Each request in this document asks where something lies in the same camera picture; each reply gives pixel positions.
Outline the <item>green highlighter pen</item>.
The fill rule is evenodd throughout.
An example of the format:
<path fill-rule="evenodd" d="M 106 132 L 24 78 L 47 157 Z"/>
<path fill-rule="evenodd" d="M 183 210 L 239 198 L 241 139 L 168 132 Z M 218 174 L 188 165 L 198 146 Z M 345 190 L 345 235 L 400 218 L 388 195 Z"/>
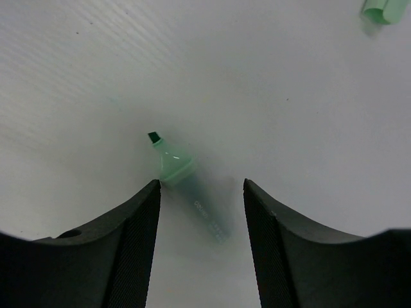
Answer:
<path fill-rule="evenodd" d="M 149 132 L 148 137 L 159 154 L 159 179 L 162 186 L 187 205 L 217 243 L 224 243 L 229 238 L 227 223 L 198 172 L 194 156 L 168 142 L 157 132 Z"/>

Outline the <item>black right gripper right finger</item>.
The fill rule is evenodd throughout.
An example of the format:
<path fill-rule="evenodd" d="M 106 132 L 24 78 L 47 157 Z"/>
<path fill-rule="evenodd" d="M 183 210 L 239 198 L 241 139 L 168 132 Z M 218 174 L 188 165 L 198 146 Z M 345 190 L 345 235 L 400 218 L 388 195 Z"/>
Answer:
<path fill-rule="evenodd" d="M 262 307 L 409 307 L 410 231 L 360 237 L 327 227 L 243 183 Z"/>

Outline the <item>green highlighter cap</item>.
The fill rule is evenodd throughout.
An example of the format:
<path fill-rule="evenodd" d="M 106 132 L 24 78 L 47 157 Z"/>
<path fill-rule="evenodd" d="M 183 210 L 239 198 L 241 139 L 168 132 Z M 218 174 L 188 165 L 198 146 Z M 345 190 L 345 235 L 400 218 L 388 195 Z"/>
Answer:
<path fill-rule="evenodd" d="M 362 15 L 376 24 L 397 24 L 406 12 L 410 0 L 366 0 Z"/>

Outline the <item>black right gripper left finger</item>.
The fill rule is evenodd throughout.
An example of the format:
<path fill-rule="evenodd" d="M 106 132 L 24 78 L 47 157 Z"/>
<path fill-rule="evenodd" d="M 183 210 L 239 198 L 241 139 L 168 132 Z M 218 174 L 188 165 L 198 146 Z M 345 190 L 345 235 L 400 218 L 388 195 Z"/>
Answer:
<path fill-rule="evenodd" d="M 56 238 L 1 234 L 2 307 L 144 307 L 159 222 L 153 180 Z"/>

